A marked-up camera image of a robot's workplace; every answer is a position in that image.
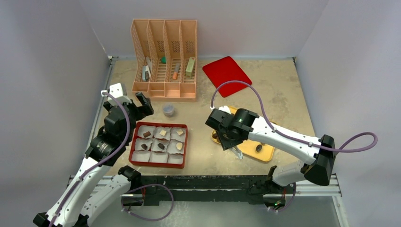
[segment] wooden table surface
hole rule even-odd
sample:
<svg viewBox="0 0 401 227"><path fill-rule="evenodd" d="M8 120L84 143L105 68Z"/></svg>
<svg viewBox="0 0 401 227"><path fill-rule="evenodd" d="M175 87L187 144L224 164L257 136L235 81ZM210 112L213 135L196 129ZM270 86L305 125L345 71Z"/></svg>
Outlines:
<svg viewBox="0 0 401 227"><path fill-rule="evenodd" d="M205 75L202 67L216 59L198 62L197 94L194 103L173 103L174 117L163 115L163 102L152 102L155 114L145 122L180 123L188 126L188 144L184 169L134 166L129 162L131 146L121 155L107 175L115 175L119 168L130 165L143 175L266 175L271 166L285 165L296 158L276 149L271 161L262 162L249 156L238 159L230 150L223 151L211 138L212 129L205 125L210 114L210 100L215 87ZM263 99L266 114L271 121L290 130L314 136L309 112L292 60L236 60L238 65L251 79L253 86ZM118 60L115 64L111 82L125 84L128 96L135 100L131 92L136 60ZM261 115L256 95L250 88L239 91L227 98L216 95L215 107L233 105ZM100 126L107 112L103 109Z"/></svg>

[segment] red box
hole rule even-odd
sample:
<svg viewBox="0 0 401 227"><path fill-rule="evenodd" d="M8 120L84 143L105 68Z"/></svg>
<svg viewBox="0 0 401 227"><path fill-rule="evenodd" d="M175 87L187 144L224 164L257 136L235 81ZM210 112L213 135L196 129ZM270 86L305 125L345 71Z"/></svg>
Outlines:
<svg viewBox="0 0 401 227"><path fill-rule="evenodd" d="M138 136L138 130L135 130L134 132L134 138L132 139L132 145L131 145L131 151L130 151L130 157L129 161L136 166L153 166L153 167L165 167L165 168L177 168L177 169L182 169L185 166L185 156L187 153L187 145L188 145L188 126L186 124L164 124L164 123L152 123L152 122L137 122L136 129L138 129L142 125L148 125L148 126L156 126L156 127L179 127L179 128L185 128L186 129L186 135L185 135L185 144L184 144L184 157L183 157L183 163L182 164L171 164L171 163L155 163L155 162L136 162L136 161L131 161L132 160L132 154L135 151L135 141L138 138L141 138Z"/></svg>

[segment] small clear container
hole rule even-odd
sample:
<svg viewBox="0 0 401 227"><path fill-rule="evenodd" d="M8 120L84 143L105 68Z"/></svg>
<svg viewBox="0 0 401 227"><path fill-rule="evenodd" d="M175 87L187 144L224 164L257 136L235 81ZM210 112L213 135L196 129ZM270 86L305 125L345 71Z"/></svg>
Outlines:
<svg viewBox="0 0 401 227"><path fill-rule="evenodd" d="M172 103L166 103L163 105L163 113L166 117L172 117L174 115L174 106Z"/></svg>

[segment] gray floor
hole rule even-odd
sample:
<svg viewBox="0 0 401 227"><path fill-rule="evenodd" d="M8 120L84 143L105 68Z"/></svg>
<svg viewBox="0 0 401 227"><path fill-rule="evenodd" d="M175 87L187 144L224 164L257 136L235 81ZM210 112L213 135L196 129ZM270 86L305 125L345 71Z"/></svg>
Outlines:
<svg viewBox="0 0 401 227"><path fill-rule="evenodd" d="M171 202L146 206L137 211L148 218L163 216ZM246 202L175 202L164 220L148 222L121 212L119 200L97 218L93 227L339 227L333 200L326 197L296 197L282 213L267 212L263 205Z"/></svg>

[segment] white wall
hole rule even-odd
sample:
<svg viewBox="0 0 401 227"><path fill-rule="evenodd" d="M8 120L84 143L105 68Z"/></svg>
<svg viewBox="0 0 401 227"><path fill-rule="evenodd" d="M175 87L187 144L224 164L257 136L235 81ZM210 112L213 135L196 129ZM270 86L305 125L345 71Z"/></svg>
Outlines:
<svg viewBox="0 0 401 227"><path fill-rule="evenodd" d="M328 0L80 0L108 55L133 56L134 18L198 20L199 56L299 54Z"/></svg>
<svg viewBox="0 0 401 227"><path fill-rule="evenodd" d="M83 153L108 59L78 0L0 1L0 214L33 226Z"/></svg>
<svg viewBox="0 0 401 227"><path fill-rule="evenodd" d="M379 136L374 149L336 160L355 227L401 225L400 21L400 1L331 0L296 63L318 135L338 147L358 132Z"/></svg>

